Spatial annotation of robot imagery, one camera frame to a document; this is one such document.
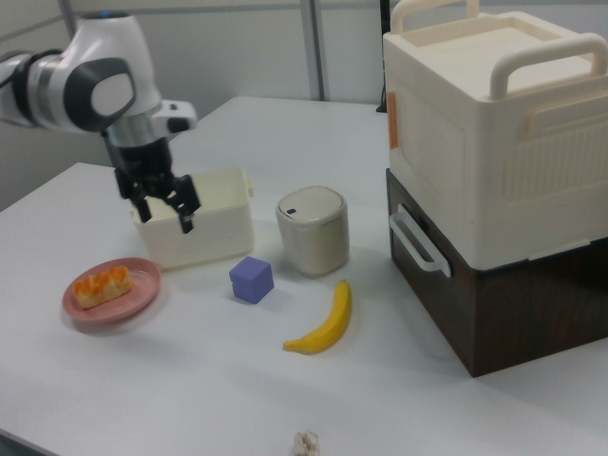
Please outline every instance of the canister lid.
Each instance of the canister lid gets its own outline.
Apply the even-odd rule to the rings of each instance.
[[[315,223],[333,219],[346,204],[332,189],[323,186],[302,188],[283,198],[278,210],[296,223]]]

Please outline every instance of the orange tape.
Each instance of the orange tape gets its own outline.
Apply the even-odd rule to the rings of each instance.
[[[399,147],[399,137],[397,136],[397,103],[395,92],[387,93],[387,114],[389,115],[389,148]]]

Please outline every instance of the small cylindrical container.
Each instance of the small cylindrical container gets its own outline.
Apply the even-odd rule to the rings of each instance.
[[[346,200],[323,186],[302,188],[276,206],[276,219],[289,261],[306,276],[320,276],[349,259]]]

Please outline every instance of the blue block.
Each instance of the blue block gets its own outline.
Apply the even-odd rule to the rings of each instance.
[[[229,274],[235,296],[252,304],[275,287],[270,263],[251,256],[246,256]]]

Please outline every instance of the pastry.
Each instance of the pastry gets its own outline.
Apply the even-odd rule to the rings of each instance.
[[[99,306],[124,295],[131,289],[131,276],[126,266],[116,266],[97,275],[77,280],[72,291],[84,309]]]

